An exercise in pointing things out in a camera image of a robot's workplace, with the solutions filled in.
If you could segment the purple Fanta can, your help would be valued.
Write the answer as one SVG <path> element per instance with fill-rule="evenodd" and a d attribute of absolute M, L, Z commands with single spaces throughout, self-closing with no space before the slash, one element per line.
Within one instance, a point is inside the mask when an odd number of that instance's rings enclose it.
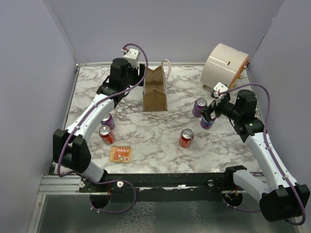
<path fill-rule="evenodd" d="M 211 121 L 207 121 L 204 117 L 201 118 L 200 125 L 203 129 L 210 129 L 216 120 L 216 115 L 211 114 Z"/>

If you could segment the canvas tote bag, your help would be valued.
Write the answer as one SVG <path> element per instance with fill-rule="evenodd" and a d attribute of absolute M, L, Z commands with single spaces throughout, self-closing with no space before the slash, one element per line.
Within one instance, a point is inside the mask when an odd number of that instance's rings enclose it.
<path fill-rule="evenodd" d="M 166 88 L 171 68 L 171 62 L 168 59 L 163 59 L 161 65 L 155 69 L 148 68 L 143 86 L 144 112 L 168 110 Z"/>

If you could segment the red soda can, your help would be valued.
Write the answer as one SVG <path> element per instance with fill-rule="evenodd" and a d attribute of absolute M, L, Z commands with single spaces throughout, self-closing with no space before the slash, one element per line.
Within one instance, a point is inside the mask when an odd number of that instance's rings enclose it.
<path fill-rule="evenodd" d="M 194 139 L 194 133 L 191 129 L 183 129 L 179 137 L 179 145 L 182 148 L 188 148 Z"/>

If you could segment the purple can near left arm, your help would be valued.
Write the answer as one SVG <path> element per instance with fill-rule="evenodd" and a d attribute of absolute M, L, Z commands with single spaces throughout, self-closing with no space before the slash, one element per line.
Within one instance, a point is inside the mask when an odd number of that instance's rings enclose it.
<path fill-rule="evenodd" d="M 102 120 L 101 125 L 107 125 L 111 130 L 115 128 L 115 122 L 110 113 L 108 113 Z"/>

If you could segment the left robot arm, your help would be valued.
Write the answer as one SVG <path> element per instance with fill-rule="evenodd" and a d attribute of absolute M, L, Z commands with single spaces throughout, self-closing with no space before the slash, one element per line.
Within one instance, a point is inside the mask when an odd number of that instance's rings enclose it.
<path fill-rule="evenodd" d="M 69 168 L 72 173 L 91 180 L 90 185 L 98 192 L 106 189 L 107 172 L 92 161 L 87 143 L 103 117 L 119 104 L 125 93 L 142 85 L 145 74 L 145 65 L 137 58 L 112 61 L 110 74 L 97 89 L 91 104 L 65 130 L 54 132 L 53 161 L 58 168 Z"/>

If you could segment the red can near left arm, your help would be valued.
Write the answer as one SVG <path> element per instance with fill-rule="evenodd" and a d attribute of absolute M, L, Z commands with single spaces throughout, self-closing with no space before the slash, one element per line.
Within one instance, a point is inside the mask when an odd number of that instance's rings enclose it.
<path fill-rule="evenodd" d="M 104 143 L 107 145 L 113 144 L 116 140 L 113 131 L 107 125 L 102 125 L 99 128 L 98 135 L 104 141 Z"/>

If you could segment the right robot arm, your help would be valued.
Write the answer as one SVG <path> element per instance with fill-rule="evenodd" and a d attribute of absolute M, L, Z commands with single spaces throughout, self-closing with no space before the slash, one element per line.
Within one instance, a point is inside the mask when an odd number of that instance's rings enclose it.
<path fill-rule="evenodd" d="M 203 120 L 226 116 L 233 121 L 235 132 L 251 150 L 257 160 L 265 182 L 255 178 L 244 166 L 232 166 L 225 170 L 224 186 L 229 190 L 240 187 L 259 204 L 266 220 L 289 221 L 301 217 L 302 225 L 306 219 L 305 207 L 310 197 L 307 185 L 299 184 L 281 162 L 273 148 L 267 130 L 255 116 L 257 98 L 250 90 L 240 90 L 235 103 L 230 102 L 230 94 L 217 88 L 212 92 L 212 103 L 201 113 Z"/>

